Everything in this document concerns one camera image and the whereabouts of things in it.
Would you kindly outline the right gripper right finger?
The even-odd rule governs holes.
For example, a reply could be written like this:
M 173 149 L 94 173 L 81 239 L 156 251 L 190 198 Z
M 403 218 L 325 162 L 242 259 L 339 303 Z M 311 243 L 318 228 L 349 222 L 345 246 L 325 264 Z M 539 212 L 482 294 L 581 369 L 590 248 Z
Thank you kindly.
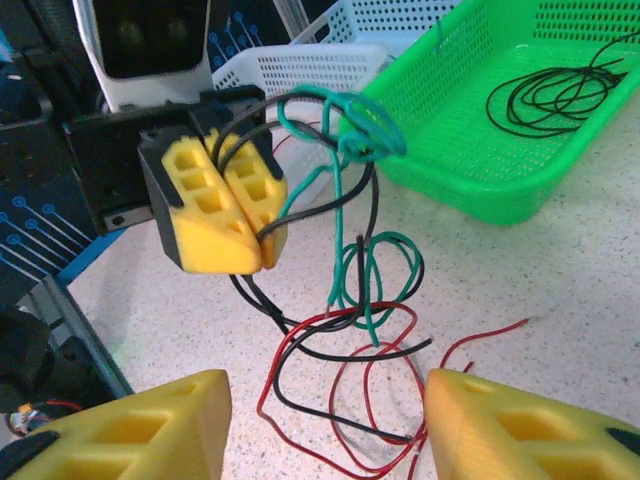
M 440 479 L 636 479 L 639 430 L 616 418 L 448 369 L 427 376 Z

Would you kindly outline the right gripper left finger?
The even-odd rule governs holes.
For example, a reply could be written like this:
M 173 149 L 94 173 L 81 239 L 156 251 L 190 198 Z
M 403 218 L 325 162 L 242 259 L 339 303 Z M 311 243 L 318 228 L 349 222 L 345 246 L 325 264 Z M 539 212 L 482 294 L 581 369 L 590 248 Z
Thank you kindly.
M 49 422 L 1 450 L 4 479 L 218 479 L 232 415 L 205 370 Z

